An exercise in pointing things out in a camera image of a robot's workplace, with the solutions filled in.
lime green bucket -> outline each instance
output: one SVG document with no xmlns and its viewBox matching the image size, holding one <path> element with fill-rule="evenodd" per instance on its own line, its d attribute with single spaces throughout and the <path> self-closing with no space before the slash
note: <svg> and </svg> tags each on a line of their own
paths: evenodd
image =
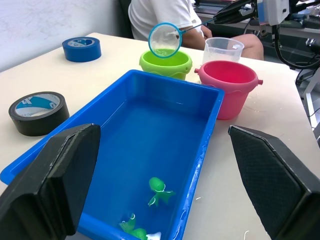
<svg viewBox="0 0 320 240">
<path fill-rule="evenodd" d="M 148 73 L 185 80 L 191 70 L 192 60 L 182 51 L 168 58 L 160 58 L 146 51 L 141 55 L 139 65 Z"/>
</svg>

white wall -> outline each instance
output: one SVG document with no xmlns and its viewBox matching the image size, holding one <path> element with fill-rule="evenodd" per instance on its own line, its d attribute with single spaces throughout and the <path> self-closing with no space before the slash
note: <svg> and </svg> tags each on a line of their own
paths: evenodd
<svg viewBox="0 0 320 240">
<path fill-rule="evenodd" d="M 0 72 L 68 38 L 93 32 L 121 36 L 119 14 L 118 0 L 0 0 Z"/>
</svg>

water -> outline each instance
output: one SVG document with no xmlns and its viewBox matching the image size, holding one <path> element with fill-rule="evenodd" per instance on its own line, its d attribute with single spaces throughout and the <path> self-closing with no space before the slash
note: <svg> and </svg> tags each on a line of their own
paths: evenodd
<svg viewBox="0 0 320 240">
<path fill-rule="evenodd" d="M 207 119 L 183 104 L 163 106 L 126 102 L 103 125 L 83 211 L 118 229 L 134 213 L 136 229 L 161 232 L 161 240 L 166 240 Z M 176 192 L 168 205 L 160 201 L 157 208 L 148 206 L 155 195 L 149 187 L 152 177 L 163 180 L 166 191 Z"/>
</svg>

green toy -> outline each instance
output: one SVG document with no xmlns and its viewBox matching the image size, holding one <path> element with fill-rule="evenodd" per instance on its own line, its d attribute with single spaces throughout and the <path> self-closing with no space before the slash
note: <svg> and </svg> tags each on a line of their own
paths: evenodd
<svg viewBox="0 0 320 240">
<path fill-rule="evenodd" d="M 157 177 L 151 178 L 149 180 L 149 185 L 151 190 L 155 192 L 155 195 L 148 203 L 149 207 L 154 204 L 158 207 L 159 199 L 168 204 L 169 198 L 176 194 L 174 191 L 165 191 L 165 183 Z"/>
<path fill-rule="evenodd" d="M 119 225 L 125 233 L 130 234 L 140 240 L 148 240 L 146 230 L 142 228 L 135 229 L 136 215 L 134 215 L 133 213 L 128 222 L 123 221 Z"/>
</svg>

